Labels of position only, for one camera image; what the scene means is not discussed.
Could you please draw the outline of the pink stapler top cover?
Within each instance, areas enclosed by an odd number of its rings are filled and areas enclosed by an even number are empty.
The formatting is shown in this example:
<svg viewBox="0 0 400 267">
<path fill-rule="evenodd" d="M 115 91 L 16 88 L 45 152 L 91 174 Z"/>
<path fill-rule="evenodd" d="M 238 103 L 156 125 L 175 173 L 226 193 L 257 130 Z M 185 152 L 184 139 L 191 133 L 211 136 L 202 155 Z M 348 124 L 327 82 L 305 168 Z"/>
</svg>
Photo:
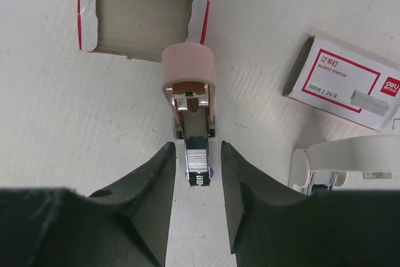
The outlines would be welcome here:
<svg viewBox="0 0 400 267">
<path fill-rule="evenodd" d="M 213 52 L 198 43 L 162 52 L 162 92 L 171 106 L 176 139 L 184 143 L 190 186 L 209 186 L 213 176 L 209 140 L 216 137 L 216 72 Z"/>
</svg>

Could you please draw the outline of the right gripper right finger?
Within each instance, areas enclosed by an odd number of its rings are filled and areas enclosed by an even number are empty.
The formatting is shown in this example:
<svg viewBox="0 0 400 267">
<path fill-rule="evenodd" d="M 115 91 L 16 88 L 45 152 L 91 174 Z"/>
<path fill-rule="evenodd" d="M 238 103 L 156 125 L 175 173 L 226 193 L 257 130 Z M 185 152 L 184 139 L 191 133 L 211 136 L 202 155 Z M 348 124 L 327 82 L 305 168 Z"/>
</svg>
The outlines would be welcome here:
<svg viewBox="0 0 400 267">
<path fill-rule="evenodd" d="M 397 191 L 301 194 L 221 145 L 231 253 L 238 266 L 398 266 Z"/>
</svg>

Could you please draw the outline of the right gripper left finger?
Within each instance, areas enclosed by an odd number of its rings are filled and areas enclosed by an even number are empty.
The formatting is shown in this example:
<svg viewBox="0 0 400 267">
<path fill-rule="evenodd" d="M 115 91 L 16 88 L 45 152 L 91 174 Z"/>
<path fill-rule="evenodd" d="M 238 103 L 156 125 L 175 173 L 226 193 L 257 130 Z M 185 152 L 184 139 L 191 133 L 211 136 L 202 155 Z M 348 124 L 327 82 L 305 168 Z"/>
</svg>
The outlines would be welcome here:
<svg viewBox="0 0 400 267">
<path fill-rule="evenodd" d="M 67 188 L 1 190 L 2 266 L 164 266 L 176 147 L 90 196 Z"/>
</svg>

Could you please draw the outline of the red white staple box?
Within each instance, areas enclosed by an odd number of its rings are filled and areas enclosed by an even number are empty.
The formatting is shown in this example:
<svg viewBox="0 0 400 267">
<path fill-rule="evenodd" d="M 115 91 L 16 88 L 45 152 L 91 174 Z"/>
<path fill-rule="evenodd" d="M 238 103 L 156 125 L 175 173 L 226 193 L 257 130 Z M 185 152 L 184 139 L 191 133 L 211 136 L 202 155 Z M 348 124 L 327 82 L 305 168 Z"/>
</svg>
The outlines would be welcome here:
<svg viewBox="0 0 400 267">
<path fill-rule="evenodd" d="M 399 65 L 337 39 L 310 36 L 282 95 L 380 132 L 399 109 Z"/>
</svg>

